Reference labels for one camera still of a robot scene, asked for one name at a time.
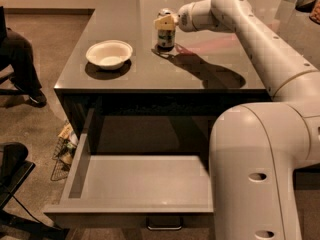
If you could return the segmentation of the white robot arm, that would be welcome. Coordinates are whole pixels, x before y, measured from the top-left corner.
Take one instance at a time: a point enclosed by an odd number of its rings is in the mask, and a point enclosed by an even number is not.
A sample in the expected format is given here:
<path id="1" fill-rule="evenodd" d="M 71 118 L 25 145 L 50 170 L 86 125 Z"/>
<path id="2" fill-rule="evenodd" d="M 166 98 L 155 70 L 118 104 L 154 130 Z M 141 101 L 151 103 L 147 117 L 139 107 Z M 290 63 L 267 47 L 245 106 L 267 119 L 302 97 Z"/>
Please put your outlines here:
<path id="1" fill-rule="evenodd" d="M 216 240 L 302 240 L 293 173 L 320 162 L 320 71 L 257 18 L 247 0 L 203 0 L 158 30 L 235 33 L 269 101 L 232 107 L 209 148 Z"/>

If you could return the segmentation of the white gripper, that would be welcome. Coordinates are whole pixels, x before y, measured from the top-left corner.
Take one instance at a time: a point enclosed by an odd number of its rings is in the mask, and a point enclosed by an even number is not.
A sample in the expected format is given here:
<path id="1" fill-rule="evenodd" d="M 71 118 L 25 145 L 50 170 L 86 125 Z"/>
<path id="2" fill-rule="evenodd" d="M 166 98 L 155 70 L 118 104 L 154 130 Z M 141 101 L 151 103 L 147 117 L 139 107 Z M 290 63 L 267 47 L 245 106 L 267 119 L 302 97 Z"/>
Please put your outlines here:
<path id="1" fill-rule="evenodd" d="M 161 16 L 154 21 L 157 30 L 174 30 L 178 26 L 184 32 L 196 32 L 197 28 L 193 21 L 193 10 L 196 3 L 183 5 L 177 13 Z"/>

